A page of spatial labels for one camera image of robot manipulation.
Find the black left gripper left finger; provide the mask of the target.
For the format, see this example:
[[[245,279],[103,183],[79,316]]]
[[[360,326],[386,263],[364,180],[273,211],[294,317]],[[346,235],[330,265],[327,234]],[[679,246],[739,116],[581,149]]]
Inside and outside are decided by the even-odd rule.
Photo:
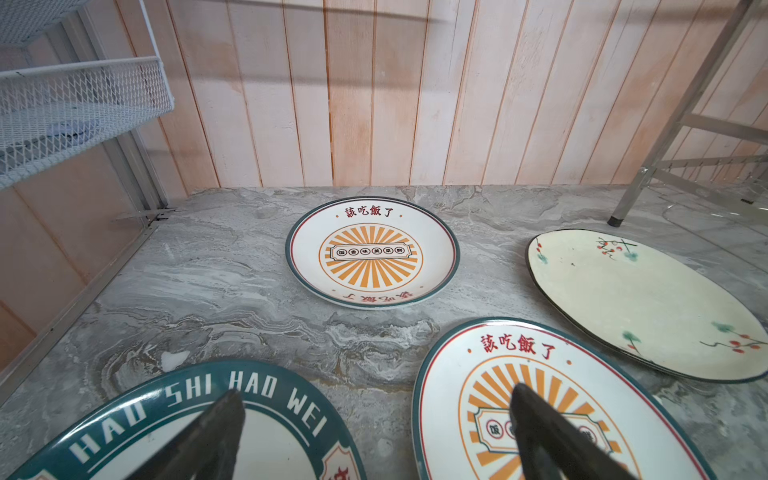
[[[244,424],[241,395],[229,390],[128,479],[232,479]]]

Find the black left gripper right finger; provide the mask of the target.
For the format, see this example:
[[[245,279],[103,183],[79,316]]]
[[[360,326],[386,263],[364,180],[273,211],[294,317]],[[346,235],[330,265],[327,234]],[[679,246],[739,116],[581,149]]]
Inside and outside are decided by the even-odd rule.
[[[527,480],[633,477],[524,383],[512,390],[509,415]]]

